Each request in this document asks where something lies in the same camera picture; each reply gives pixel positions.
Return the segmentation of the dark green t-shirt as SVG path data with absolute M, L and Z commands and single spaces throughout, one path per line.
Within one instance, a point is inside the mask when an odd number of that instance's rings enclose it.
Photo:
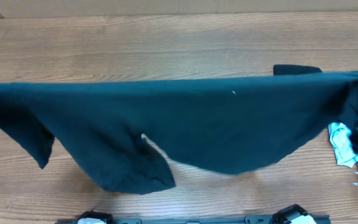
M 269 166 L 345 125 L 358 72 L 112 83 L 0 83 L 0 129 L 45 167 L 55 141 L 104 190 L 173 188 L 167 164 Z

